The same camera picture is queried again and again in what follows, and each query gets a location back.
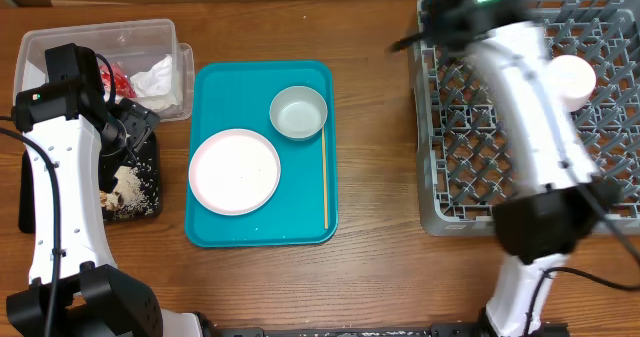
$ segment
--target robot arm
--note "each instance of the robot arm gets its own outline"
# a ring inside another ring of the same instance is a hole
[[[117,269],[109,250],[99,191],[113,190],[116,171],[135,163],[160,118],[127,99],[105,104],[96,57],[74,44],[46,50],[49,83],[16,96],[16,128],[55,166],[62,258],[54,283],[52,182],[42,156],[27,147],[36,245],[30,287],[7,297],[7,316],[24,336],[42,336],[45,320],[56,336],[202,336],[206,318],[161,309],[151,288]],[[78,293],[86,303],[69,308]],[[49,299],[54,303],[45,307]]]
[[[428,19],[425,31],[392,48],[427,39],[463,57],[492,91],[517,171],[516,195],[494,208],[496,236],[507,254],[478,336],[529,335],[540,329],[552,283],[544,280],[529,316],[538,281],[566,263],[597,221],[577,185],[605,209],[617,201],[619,187],[596,178],[595,164],[546,80],[544,30],[527,20],[521,0],[431,0]]]

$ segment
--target plastic container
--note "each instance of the plastic container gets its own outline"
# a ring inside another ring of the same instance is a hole
[[[16,65],[13,96],[47,82],[44,51],[67,43],[91,48],[109,63],[120,63],[127,76],[146,72],[167,55],[172,56],[171,89],[167,94],[145,97],[144,101],[159,101],[175,97],[177,104],[156,111],[163,120],[186,119],[191,108],[185,107],[185,59],[171,20],[143,20],[97,25],[62,27],[31,31],[24,35]]]
[[[182,51],[182,112],[175,117],[163,118],[160,122],[182,121],[191,117],[193,111],[193,89],[196,82],[196,71],[193,63],[193,50],[187,43],[180,43]]]
[[[418,1],[420,29],[429,1]],[[550,54],[578,56],[595,70],[595,91],[571,117],[602,175],[623,186],[609,218],[623,233],[640,234],[640,0],[525,2],[546,29]],[[409,55],[422,227],[492,235],[492,208],[512,195],[514,169],[490,91],[439,46],[421,41]],[[602,224],[594,231],[608,232]]]

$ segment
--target teal tray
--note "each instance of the teal tray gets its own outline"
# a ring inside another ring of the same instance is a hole
[[[269,107],[278,92],[307,86],[326,100],[325,124],[329,228],[324,226],[322,134],[304,142],[282,136],[271,125]],[[271,199],[249,214],[228,217],[204,208],[187,183],[185,232],[200,247],[316,244],[338,227],[336,126],[331,72],[317,61],[214,63],[196,77],[189,161],[207,138],[230,128],[266,137],[278,151],[282,173]]]

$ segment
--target gray dish rack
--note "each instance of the gray dish rack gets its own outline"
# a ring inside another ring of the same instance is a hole
[[[526,1],[546,29],[550,53],[594,66],[598,86],[572,118],[602,173],[624,186],[609,217],[625,234],[640,234],[640,0]],[[420,30],[428,3],[418,1]],[[489,92],[466,66],[424,41],[412,46],[409,65],[422,226],[433,235],[491,235],[492,208],[511,195],[517,171]]]

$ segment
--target wooden chopstick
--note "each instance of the wooden chopstick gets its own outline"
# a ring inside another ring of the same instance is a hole
[[[322,183],[324,191],[324,229],[329,229],[329,203],[327,192],[327,141],[322,127]]]

